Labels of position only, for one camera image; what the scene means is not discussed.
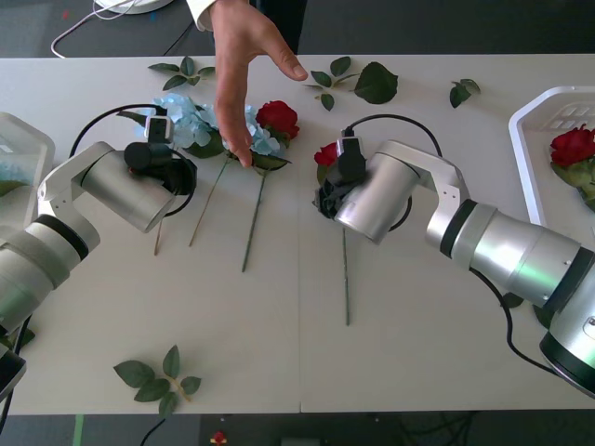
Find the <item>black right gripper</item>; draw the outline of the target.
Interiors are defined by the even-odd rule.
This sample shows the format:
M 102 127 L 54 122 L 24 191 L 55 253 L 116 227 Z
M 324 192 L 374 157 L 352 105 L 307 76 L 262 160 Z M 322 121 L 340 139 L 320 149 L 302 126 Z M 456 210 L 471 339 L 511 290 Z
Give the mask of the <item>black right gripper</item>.
M 348 193 L 348 185 L 338 186 L 325 179 L 315 192 L 312 203 L 325 218 L 334 219 Z

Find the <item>person's hand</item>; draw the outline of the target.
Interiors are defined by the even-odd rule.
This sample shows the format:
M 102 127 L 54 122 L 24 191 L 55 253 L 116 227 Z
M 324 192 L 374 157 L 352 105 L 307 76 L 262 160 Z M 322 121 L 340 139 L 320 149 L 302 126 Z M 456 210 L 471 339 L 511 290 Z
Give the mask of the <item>person's hand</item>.
M 252 165 L 252 137 L 245 120 L 250 62 L 267 55 L 294 81 L 308 74 L 271 20 L 247 1 L 217 1 L 209 9 L 216 49 L 218 79 L 215 112 L 219 133 L 242 166 Z

